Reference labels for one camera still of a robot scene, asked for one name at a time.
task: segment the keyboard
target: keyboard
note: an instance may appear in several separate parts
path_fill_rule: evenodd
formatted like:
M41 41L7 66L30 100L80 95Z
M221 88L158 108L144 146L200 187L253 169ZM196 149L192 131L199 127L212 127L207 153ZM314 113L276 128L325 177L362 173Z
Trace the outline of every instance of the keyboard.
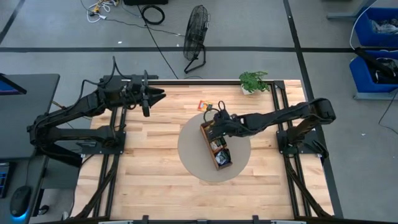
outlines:
M11 166L9 162L0 162L0 198L5 198L7 187L11 179Z

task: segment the black fan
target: black fan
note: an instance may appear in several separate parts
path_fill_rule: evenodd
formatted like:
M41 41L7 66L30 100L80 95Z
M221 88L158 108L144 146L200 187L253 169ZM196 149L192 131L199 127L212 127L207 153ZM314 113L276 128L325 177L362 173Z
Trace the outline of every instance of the black fan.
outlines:
M184 57L190 61L184 69L185 73L200 68L206 64L206 47L203 45L208 28L207 9L202 5L193 8L185 33ZM198 59L200 50L203 49L203 63L195 68L188 69L193 61Z

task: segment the white pot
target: white pot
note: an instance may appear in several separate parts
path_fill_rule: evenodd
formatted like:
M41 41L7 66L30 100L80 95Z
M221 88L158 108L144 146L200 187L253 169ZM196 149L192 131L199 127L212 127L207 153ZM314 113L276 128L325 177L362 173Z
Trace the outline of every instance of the white pot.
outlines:
M254 92L249 92L249 91L247 91L247 90L245 90L244 88L243 88L243 85L241 85L241 88L242 88L242 91L243 91L243 94L244 95L250 95L250 94L253 94Z

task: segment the item in caddy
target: item in caddy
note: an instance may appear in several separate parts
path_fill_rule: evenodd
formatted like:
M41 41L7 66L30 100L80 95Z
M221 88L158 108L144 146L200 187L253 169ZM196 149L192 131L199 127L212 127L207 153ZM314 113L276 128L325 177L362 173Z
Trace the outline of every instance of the item in caddy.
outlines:
M229 149L223 149L219 153L216 154L216 161L219 166L224 164L228 164L231 162L231 154L229 153Z
M218 149L218 146L217 146L217 144L216 144L214 141L210 143L210 147L211 147L211 149L212 149L213 151L215 151L216 149Z

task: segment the monitor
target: monitor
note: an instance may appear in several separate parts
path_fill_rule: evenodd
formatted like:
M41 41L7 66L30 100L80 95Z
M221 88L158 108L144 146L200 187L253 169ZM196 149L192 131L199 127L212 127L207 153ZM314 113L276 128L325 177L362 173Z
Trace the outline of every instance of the monitor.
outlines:
M26 94L26 90L6 78L5 74L0 73L0 96L20 94Z

